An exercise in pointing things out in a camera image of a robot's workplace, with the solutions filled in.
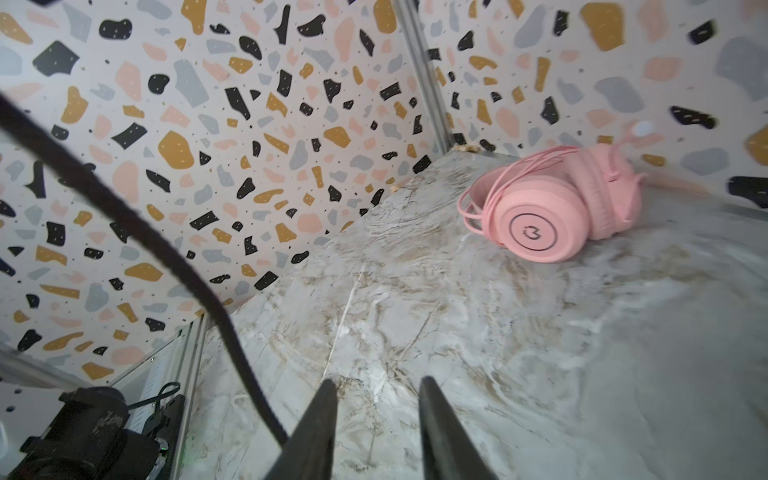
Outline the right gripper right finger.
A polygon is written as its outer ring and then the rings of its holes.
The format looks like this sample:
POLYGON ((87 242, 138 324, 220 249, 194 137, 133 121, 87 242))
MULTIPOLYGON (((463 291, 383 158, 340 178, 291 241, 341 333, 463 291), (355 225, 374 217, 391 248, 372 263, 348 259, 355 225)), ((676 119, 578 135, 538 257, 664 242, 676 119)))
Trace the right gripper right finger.
POLYGON ((425 479, 497 479, 472 443, 436 380, 419 387, 418 410, 425 479))

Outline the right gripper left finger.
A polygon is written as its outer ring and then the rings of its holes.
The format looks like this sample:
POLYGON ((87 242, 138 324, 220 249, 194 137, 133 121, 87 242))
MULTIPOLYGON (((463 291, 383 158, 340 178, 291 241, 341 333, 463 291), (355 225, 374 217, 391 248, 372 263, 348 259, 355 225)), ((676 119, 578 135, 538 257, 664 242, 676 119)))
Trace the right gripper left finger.
POLYGON ((265 479, 330 479, 337 410, 336 385, 325 379, 265 479))

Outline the pink headphones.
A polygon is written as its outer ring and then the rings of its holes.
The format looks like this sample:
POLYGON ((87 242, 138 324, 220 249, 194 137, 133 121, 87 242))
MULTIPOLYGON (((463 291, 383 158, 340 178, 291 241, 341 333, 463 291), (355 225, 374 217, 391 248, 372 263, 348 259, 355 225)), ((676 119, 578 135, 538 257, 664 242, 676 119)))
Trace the pink headphones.
POLYGON ((640 121, 613 144, 557 146, 494 169, 462 193, 458 212, 468 230, 522 259, 568 260, 636 222, 645 177, 621 148, 652 132, 640 121))

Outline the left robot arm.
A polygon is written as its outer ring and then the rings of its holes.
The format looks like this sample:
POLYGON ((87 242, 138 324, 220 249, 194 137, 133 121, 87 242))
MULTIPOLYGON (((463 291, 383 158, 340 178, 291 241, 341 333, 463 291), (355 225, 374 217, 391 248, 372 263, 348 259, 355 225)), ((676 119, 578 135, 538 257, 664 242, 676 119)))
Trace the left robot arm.
POLYGON ((1 386, 4 479, 169 479, 186 398, 178 382, 134 404, 112 387, 1 386))

